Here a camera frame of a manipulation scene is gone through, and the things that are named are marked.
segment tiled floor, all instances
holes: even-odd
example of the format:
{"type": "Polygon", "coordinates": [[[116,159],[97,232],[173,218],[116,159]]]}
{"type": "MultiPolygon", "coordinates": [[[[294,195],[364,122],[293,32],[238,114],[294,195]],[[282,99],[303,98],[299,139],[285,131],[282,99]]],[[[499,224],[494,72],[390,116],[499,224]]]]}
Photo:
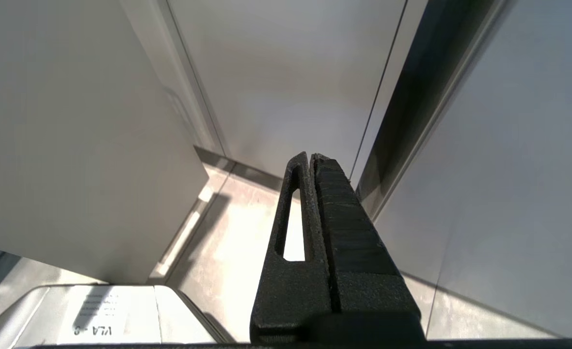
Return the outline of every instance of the tiled floor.
{"type": "MultiPolygon", "coordinates": [[[[270,183],[272,189],[258,185],[249,178],[259,179],[262,174],[237,166],[228,173],[206,165],[215,201],[207,208],[191,250],[184,252],[167,285],[186,293],[233,339],[247,342],[249,314],[279,197],[279,182],[270,183]]],[[[289,260],[303,260],[299,205],[293,200],[284,254],[289,260]]],[[[421,309],[427,338],[551,337],[408,276],[404,279],[421,309]]]]}
{"type": "MultiPolygon", "coordinates": [[[[179,289],[233,340],[249,340],[249,315],[273,224],[280,185],[224,159],[205,165],[213,197],[186,241],[166,285],[179,289]]],[[[300,204],[293,199],[285,258],[303,260],[300,204]]],[[[0,314],[34,287],[98,282],[74,272],[6,254],[0,270],[0,314]]],[[[473,303],[405,278],[430,339],[546,338],[538,331],[473,303]]]]}

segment white wall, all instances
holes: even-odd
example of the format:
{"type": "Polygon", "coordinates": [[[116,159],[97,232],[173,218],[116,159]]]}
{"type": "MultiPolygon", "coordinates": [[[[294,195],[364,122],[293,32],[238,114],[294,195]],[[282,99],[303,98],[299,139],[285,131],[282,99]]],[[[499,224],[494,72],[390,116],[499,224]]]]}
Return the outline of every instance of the white wall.
{"type": "Polygon", "coordinates": [[[572,336],[572,1],[519,1],[377,220],[399,268],[572,336]]]}
{"type": "Polygon", "coordinates": [[[320,152],[350,175],[403,0],[170,4],[226,155],[281,177],[320,152]]]}

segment cabinet door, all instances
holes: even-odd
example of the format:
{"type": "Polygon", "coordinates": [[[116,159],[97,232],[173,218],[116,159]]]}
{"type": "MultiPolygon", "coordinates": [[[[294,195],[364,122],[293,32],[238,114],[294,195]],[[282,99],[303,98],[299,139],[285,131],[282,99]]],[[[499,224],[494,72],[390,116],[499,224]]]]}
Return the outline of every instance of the cabinet door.
{"type": "Polygon", "coordinates": [[[0,250],[144,282],[206,180],[117,1],[0,1],[0,250]]]}
{"type": "Polygon", "coordinates": [[[376,227],[401,270],[572,338],[572,6],[514,2],[479,52],[376,227]]]}

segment white cabinet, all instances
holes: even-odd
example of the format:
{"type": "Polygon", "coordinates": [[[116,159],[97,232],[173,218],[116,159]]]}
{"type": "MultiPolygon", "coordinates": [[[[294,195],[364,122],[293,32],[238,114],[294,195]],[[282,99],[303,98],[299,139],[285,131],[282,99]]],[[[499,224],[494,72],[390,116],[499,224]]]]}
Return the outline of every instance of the white cabinet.
{"type": "Polygon", "coordinates": [[[144,282],[206,179],[118,2],[0,1],[0,250],[144,282]]]}
{"type": "Polygon", "coordinates": [[[355,186],[426,7],[425,0],[122,4],[155,70],[168,75],[162,83],[173,86],[171,76],[186,72],[181,84],[196,90],[180,93],[202,105],[191,119],[217,135],[218,153],[281,177],[293,155],[320,152],[352,173],[355,186]],[[169,47],[180,41],[173,55],[169,47]]]}

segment textured black plastic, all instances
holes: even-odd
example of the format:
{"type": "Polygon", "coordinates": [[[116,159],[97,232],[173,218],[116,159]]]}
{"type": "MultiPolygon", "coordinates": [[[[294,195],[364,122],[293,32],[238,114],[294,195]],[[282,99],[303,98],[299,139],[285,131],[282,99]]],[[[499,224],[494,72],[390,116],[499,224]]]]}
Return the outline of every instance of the textured black plastic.
{"type": "Polygon", "coordinates": [[[249,323],[253,343],[306,340],[306,321],[331,312],[329,271],[305,153],[288,162],[249,323]],[[283,258],[290,202],[300,190],[305,261],[283,258]]]}
{"type": "Polygon", "coordinates": [[[252,343],[421,342],[419,309],[334,159],[286,166],[250,321],[252,343]],[[306,261],[282,258],[299,189],[306,261]]]}

